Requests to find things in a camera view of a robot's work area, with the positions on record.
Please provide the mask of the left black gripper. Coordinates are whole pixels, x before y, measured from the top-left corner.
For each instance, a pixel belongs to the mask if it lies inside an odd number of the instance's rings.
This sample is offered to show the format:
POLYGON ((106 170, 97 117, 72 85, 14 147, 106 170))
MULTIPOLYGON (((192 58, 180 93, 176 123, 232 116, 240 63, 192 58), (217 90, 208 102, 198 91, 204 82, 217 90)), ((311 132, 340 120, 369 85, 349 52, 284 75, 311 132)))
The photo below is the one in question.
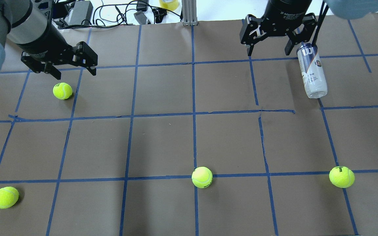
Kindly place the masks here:
POLYGON ((58 31, 48 31, 36 41, 22 44, 21 62, 33 71, 61 80, 61 72, 57 66, 71 65, 82 67, 96 76, 98 54, 84 41, 72 47, 58 31))

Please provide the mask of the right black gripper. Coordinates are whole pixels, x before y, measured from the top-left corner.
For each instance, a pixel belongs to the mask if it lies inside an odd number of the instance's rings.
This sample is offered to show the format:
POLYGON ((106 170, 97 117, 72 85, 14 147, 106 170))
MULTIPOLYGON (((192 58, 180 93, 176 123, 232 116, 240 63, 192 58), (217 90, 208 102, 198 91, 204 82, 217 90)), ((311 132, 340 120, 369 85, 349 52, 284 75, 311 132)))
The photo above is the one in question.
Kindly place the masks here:
POLYGON ((290 55, 295 45, 308 42, 317 26, 315 14, 306 14, 310 4, 311 0, 269 0, 261 18, 248 14, 240 30, 240 43, 246 46, 247 55, 268 37, 288 36, 285 55, 290 55))

